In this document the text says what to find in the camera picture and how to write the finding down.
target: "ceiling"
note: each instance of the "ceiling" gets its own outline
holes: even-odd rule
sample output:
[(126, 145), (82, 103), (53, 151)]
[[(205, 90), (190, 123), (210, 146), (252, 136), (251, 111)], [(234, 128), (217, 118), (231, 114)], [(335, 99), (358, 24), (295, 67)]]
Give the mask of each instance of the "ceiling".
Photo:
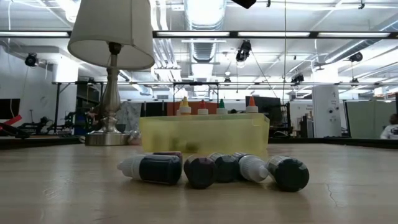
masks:
[[(45, 2), (14, 0), (12, 4), (10, 1), (0, 0), (0, 30), (9, 29), (8, 10), (12, 30), (71, 30), (73, 28), (73, 23), (65, 18), (63, 9), (44, 8), (44, 6), (57, 7), (59, 0)], [(362, 10), (358, 9), (359, 2), (359, 0), (288, 0), (285, 14), (284, 1), (281, 0), (272, 0), (271, 7), (266, 7), (266, 1), (257, 1), (250, 9), (228, 1), (222, 29), (369, 31), (391, 17), (395, 16), (398, 20), (398, 1), (396, 0), (367, 0), (366, 7)], [(171, 0), (166, 3), (169, 29), (186, 29), (183, 1)], [(225, 39), (225, 43), (217, 44), (211, 80), (222, 81), (226, 76), (225, 72), (230, 72), (233, 82), (236, 81), (235, 77), (238, 77), (239, 82), (261, 82), (265, 80), (264, 75), (270, 82), (281, 82), (284, 74), (306, 58), (315, 54), (326, 55), (350, 40), (251, 39), (253, 54), (246, 60), (243, 68), (237, 68), (234, 57), (242, 41), (241, 39)], [(68, 53), (68, 39), (12, 39), (12, 43), (26, 46), (56, 46), (66, 54)], [(171, 43), (177, 63), (181, 67), (181, 77), (192, 77), (189, 44), (182, 43), (181, 39), (172, 39)], [(350, 62), (344, 61), (333, 66), (338, 67), (340, 81), (349, 82), (353, 75), (377, 70), (396, 62), (398, 56), (396, 50), (372, 60), (368, 59), (397, 46), (398, 40), (383, 40), (362, 50), (364, 59), (362, 62), (355, 62), (354, 69), (350, 69)], [(105, 69), (83, 62), (82, 66), (85, 68), (81, 70), (80, 75), (95, 77), (96, 80), (106, 79)], [(311, 66), (307, 66), (299, 72), (304, 74), (306, 82), (312, 80)], [(287, 74), (288, 82), (294, 73)], [(398, 67), (361, 81), (377, 82), (396, 75), (398, 75)]]

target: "lamp base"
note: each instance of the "lamp base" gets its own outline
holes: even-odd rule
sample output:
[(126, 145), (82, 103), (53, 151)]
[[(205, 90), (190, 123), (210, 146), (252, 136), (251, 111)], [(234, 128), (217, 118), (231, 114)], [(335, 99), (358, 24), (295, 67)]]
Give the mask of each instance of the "lamp base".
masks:
[(123, 133), (91, 133), (85, 137), (86, 146), (125, 146), (129, 139), (129, 135)]

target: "table surface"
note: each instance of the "table surface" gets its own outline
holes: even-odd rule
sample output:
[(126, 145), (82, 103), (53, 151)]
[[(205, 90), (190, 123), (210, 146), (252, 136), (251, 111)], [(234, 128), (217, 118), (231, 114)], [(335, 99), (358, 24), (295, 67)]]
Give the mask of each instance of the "table surface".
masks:
[(398, 151), (270, 144), (306, 163), (300, 192), (264, 183), (189, 188), (116, 170), (139, 147), (54, 146), (0, 151), (0, 223), (397, 223)]

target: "red object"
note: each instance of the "red object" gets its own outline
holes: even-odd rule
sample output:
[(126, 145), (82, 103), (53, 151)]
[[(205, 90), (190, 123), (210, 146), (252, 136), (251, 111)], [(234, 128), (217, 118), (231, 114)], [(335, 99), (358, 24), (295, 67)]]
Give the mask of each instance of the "red object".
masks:
[(201, 100), (199, 109), (206, 109), (206, 103), (204, 100)]
[(250, 96), (249, 106), (256, 106), (253, 96)]
[(22, 116), (21, 116), (21, 115), (18, 115), (18, 116), (14, 117), (14, 118), (9, 119), (9, 120), (6, 121), (6, 122), (3, 122), (3, 124), (6, 124), (6, 125), (13, 125), (13, 124), (15, 124), (16, 122), (20, 121), (21, 119), (22, 119)]

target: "person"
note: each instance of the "person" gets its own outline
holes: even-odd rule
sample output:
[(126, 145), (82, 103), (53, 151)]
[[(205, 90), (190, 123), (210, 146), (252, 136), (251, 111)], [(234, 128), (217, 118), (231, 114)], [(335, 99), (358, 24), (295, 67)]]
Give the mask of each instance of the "person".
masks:
[(390, 116), (390, 124), (381, 133), (380, 138), (398, 140), (398, 114)]

